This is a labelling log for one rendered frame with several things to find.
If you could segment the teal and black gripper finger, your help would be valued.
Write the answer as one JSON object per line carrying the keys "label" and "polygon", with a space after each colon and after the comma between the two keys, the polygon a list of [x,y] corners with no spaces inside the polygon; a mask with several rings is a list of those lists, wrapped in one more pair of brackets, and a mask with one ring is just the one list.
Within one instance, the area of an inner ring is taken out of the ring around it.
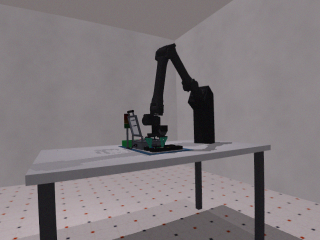
{"label": "teal and black gripper finger", "polygon": [[161,147],[164,147],[167,138],[168,138],[168,137],[160,137]]}
{"label": "teal and black gripper finger", "polygon": [[145,140],[146,140],[149,148],[152,148],[152,140],[153,140],[153,138],[145,138]]}

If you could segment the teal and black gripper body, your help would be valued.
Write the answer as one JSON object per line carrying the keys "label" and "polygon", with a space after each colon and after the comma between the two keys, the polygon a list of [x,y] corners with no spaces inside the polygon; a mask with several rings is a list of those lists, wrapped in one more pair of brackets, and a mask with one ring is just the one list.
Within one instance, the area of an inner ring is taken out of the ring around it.
{"label": "teal and black gripper body", "polygon": [[153,137],[163,138],[168,136],[161,135],[160,133],[147,133],[147,136],[145,136],[145,138],[153,138]]}

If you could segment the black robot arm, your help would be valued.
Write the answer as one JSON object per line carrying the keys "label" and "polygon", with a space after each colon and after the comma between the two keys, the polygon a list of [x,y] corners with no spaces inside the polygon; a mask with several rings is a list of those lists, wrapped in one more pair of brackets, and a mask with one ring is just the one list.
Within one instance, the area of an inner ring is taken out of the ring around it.
{"label": "black robot arm", "polygon": [[144,114],[142,124],[151,126],[152,134],[166,135],[168,131],[167,125],[161,125],[161,117],[164,113],[163,94],[166,78],[166,70],[169,59],[173,63],[179,76],[182,79],[182,87],[184,91],[191,91],[190,97],[202,99],[206,90],[201,89],[195,79],[191,78],[185,69],[180,57],[176,51],[176,44],[169,44],[159,48],[155,53],[157,61],[156,77],[153,97],[150,103],[150,114]]}

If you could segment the green bin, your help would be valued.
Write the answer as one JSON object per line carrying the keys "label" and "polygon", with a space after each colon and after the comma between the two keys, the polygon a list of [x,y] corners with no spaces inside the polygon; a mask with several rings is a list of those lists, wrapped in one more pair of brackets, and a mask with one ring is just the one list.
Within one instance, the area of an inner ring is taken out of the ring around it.
{"label": "green bin", "polygon": [[[127,140],[122,140],[122,146],[127,147]],[[128,147],[132,147],[132,140],[128,140]]]}

